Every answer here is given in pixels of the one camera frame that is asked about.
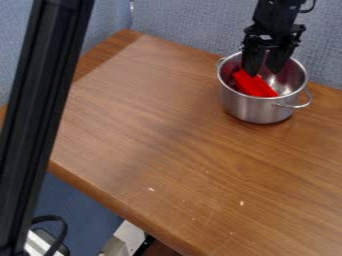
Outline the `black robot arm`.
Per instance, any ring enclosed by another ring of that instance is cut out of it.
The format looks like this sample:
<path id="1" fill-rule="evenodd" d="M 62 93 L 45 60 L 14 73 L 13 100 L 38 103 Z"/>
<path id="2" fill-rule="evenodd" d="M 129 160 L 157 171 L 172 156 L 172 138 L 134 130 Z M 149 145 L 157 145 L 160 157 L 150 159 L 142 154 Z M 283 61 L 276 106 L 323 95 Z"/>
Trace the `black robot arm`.
<path id="1" fill-rule="evenodd" d="M 241 68 L 253 77 L 264 63 L 276 74 L 300 43 L 303 24 L 296 24 L 299 14 L 309 13 L 316 0 L 307 9 L 307 0 L 257 0 L 252 25 L 244 29 L 241 41 Z"/>

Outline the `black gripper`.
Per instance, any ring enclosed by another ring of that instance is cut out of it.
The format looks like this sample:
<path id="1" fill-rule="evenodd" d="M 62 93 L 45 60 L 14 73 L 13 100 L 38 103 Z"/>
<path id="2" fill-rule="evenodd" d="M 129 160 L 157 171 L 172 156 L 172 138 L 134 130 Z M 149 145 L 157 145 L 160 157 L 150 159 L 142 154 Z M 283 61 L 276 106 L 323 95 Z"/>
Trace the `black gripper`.
<path id="1" fill-rule="evenodd" d="M 265 66 L 276 74 L 280 72 L 295 48 L 300 44 L 300 36 L 305 31 L 303 24 L 293 24 L 284 32 L 271 31 L 259 24 L 244 29 L 241 41 L 241 67 L 251 77 L 255 77 L 268 50 Z"/>

